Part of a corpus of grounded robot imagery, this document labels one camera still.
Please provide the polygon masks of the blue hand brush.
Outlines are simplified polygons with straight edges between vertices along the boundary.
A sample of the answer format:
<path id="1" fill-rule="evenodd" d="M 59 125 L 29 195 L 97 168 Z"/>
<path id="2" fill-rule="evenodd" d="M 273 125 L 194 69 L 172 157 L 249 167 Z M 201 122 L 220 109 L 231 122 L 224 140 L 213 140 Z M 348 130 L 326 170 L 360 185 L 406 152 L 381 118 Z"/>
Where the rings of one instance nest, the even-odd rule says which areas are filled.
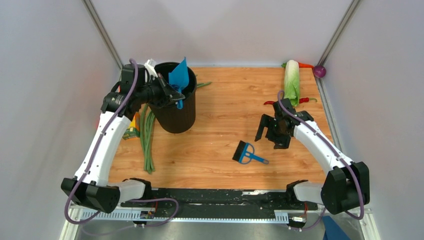
<path id="1" fill-rule="evenodd" d="M 251 161 L 268 165 L 269 161 L 255 154 L 255 148 L 251 143 L 240 140 L 232 157 L 233 161 L 247 165 Z"/>

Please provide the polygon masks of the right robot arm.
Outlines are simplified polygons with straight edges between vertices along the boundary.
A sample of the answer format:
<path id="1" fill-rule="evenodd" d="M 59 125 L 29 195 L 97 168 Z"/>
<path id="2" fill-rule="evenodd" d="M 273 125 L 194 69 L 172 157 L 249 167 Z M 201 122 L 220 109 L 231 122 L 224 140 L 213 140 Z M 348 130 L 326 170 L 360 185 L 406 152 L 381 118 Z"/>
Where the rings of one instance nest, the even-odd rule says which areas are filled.
<path id="1" fill-rule="evenodd" d="M 355 162 L 325 136 L 314 118 L 305 110 L 296 111 L 289 99 L 272 104 L 274 115 L 263 114 L 255 141 L 265 137 L 274 149 L 288 149 L 298 140 L 315 158 L 326 175 L 324 183 L 297 180 L 286 186 L 286 205 L 299 209 L 305 202 L 323 205 L 331 214 L 347 213 L 370 203 L 370 170 Z"/>

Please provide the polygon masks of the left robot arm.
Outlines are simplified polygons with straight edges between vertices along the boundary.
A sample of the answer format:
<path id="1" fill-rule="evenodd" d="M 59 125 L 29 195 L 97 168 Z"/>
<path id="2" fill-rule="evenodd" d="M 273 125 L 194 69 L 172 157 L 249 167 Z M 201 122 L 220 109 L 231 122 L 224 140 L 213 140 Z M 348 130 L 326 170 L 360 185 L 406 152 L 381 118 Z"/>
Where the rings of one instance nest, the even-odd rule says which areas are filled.
<path id="1" fill-rule="evenodd" d="M 166 82 L 155 65 L 132 62 L 123 67 L 121 80 L 103 98 L 95 137 L 72 178 L 64 178 L 61 189 L 74 203 L 103 213 L 111 213 L 121 203 L 134 200 L 140 207 L 153 201 L 149 181 L 130 178 L 109 182 L 109 173 L 124 133 L 143 104 L 175 103 L 184 95 Z"/>

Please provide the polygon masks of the blue dustpan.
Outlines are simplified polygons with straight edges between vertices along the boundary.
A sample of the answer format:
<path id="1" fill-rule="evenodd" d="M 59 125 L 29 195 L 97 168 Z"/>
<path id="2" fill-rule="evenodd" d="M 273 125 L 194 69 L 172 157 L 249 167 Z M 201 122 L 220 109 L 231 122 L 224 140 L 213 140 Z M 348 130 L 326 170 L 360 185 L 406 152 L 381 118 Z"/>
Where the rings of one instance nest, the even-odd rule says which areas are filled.
<path id="1" fill-rule="evenodd" d="M 181 62 L 170 62 L 168 64 L 168 83 L 178 93 L 182 94 L 184 98 L 176 101 L 176 108 L 182 110 L 184 108 L 184 101 L 187 99 L 187 94 L 191 94 L 187 90 L 190 84 L 190 76 L 187 65 L 187 58 L 184 57 Z"/>

